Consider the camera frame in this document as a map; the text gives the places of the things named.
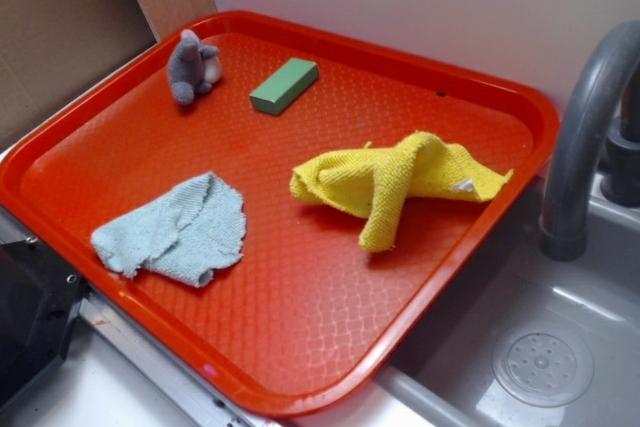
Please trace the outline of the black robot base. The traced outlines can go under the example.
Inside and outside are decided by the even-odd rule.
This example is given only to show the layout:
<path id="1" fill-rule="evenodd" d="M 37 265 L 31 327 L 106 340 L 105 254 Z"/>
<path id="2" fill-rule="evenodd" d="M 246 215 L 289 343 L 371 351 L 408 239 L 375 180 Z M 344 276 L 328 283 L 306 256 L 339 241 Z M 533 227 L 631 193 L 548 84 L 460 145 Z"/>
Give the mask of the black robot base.
<path id="1" fill-rule="evenodd" d="M 66 360 L 82 275 L 35 236 L 1 246 L 1 413 Z"/>

